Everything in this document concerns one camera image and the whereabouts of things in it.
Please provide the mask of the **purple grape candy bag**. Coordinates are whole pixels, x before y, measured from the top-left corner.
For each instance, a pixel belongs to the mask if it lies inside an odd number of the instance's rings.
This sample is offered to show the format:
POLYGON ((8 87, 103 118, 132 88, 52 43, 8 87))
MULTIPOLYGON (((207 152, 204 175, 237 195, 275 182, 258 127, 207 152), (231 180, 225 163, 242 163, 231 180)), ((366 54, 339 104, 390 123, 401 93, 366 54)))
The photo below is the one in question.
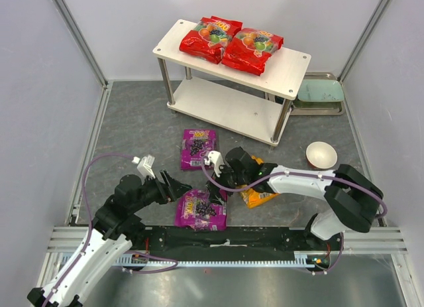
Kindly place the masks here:
POLYGON ((174 225, 196 231, 223 231, 227 228, 226 205, 211 202, 209 192, 190 190, 178 200, 174 225))
POLYGON ((210 129, 185 129, 182 138, 180 168, 199 170, 203 157, 217 148, 217 133, 210 129))

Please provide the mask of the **orange mango candy bag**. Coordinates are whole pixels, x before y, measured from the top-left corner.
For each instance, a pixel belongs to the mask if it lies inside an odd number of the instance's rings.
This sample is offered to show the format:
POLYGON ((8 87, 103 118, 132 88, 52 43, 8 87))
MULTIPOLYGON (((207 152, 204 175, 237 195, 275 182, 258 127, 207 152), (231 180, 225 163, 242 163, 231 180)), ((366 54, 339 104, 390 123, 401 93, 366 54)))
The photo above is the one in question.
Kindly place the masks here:
POLYGON ((275 197, 279 196, 279 194, 257 192, 253 188, 250 188, 248 190, 241 191, 240 196, 245 202, 247 208, 252 209, 274 199, 275 197))

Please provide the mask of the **red fruit candy bag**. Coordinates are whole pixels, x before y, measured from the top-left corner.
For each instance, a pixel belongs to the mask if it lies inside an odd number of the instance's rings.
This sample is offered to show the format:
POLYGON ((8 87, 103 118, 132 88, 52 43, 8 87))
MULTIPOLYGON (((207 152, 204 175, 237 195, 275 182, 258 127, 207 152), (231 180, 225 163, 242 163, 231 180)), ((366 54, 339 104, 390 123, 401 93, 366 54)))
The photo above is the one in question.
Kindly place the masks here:
POLYGON ((267 61, 283 44, 282 36, 243 28, 226 47, 221 63, 232 69, 260 76, 265 71, 267 61))
POLYGON ((179 51, 219 64, 225 49, 242 29, 242 22, 211 16, 203 17, 180 42, 179 51))

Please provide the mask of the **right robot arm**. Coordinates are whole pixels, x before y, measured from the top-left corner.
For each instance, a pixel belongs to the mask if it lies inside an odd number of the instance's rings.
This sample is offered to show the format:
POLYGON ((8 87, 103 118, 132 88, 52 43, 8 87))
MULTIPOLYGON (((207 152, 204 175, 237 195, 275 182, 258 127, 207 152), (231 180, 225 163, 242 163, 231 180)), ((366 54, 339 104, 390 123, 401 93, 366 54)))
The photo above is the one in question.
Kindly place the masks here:
POLYGON ((258 193, 296 194, 324 200, 329 210, 313 216, 306 233, 327 241, 353 230, 367 233, 375 219, 387 214, 382 191, 348 164, 336 170, 298 170, 276 163, 254 160, 243 148, 226 155, 210 151, 201 158, 201 167, 211 166, 208 181, 228 193, 252 189, 258 193))

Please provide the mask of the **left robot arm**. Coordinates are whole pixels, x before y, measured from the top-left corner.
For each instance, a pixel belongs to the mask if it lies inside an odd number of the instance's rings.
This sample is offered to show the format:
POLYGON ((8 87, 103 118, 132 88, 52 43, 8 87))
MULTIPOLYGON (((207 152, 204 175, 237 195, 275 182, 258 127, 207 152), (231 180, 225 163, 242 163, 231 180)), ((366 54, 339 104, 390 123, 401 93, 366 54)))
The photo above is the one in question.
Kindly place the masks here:
POLYGON ((27 295, 33 306, 83 306, 89 293, 133 245, 144 240, 145 224, 136 213, 156 202, 168 204, 191 190, 189 184, 172 178, 165 170, 162 179, 122 177, 115 191, 100 207, 77 250, 59 273, 45 286, 27 295))

